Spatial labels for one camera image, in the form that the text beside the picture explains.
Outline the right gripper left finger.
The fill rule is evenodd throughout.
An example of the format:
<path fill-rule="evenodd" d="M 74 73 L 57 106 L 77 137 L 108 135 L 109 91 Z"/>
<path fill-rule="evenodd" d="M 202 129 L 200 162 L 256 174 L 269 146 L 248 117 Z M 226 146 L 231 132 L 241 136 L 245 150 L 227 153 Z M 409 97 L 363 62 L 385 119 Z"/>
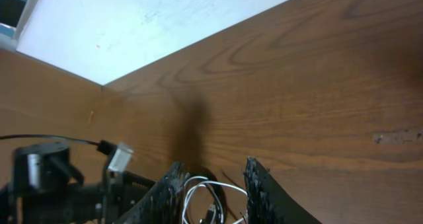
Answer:
<path fill-rule="evenodd" d="M 118 224 L 179 224 L 186 171 L 183 164 L 174 162 L 170 170 L 136 203 L 119 217 Z"/>

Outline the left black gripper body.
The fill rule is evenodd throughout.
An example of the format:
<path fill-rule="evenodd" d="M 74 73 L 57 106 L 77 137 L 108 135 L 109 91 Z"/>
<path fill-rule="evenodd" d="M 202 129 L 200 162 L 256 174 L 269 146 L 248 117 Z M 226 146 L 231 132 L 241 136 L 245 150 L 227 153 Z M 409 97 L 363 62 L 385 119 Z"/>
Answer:
<path fill-rule="evenodd" d="M 129 171 L 103 171 L 100 182 L 98 222 L 115 222 L 136 205 L 155 184 L 154 180 Z"/>

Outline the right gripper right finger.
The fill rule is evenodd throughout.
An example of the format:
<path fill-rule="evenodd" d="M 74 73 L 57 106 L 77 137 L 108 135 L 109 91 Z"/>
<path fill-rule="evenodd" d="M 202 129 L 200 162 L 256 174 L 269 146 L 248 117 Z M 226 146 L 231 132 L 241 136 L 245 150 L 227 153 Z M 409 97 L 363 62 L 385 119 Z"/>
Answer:
<path fill-rule="evenodd" d="M 249 224 L 321 224 L 254 157 L 247 159 L 244 179 Z"/>

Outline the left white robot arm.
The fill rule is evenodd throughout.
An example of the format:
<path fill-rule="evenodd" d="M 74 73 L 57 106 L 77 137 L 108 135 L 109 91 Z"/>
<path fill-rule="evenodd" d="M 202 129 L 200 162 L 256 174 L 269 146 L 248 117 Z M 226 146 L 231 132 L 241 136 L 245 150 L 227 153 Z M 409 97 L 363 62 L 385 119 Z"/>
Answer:
<path fill-rule="evenodd" d="M 13 153 L 11 180 L 1 189 L 2 223 L 113 223 L 155 182 L 129 172 L 133 151 L 125 144 L 96 143 L 106 155 L 101 181 L 85 184 L 64 142 L 38 143 Z"/>

